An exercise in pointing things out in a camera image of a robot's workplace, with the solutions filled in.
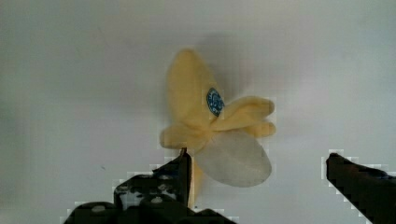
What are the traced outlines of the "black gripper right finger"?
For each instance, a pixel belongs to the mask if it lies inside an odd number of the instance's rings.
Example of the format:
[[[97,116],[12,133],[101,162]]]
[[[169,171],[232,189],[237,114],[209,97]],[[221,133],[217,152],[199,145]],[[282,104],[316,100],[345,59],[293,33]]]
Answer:
[[[373,224],[396,223],[394,176],[331,153],[326,177]]]

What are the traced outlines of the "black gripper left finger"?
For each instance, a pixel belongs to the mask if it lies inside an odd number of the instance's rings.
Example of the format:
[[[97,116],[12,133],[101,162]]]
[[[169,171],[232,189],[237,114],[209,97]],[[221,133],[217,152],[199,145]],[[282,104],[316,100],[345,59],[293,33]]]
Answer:
[[[135,175],[115,187],[113,201],[77,206],[64,224],[236,224],[205,209],[188,207],[191,156],[179,155],[149,175]]]

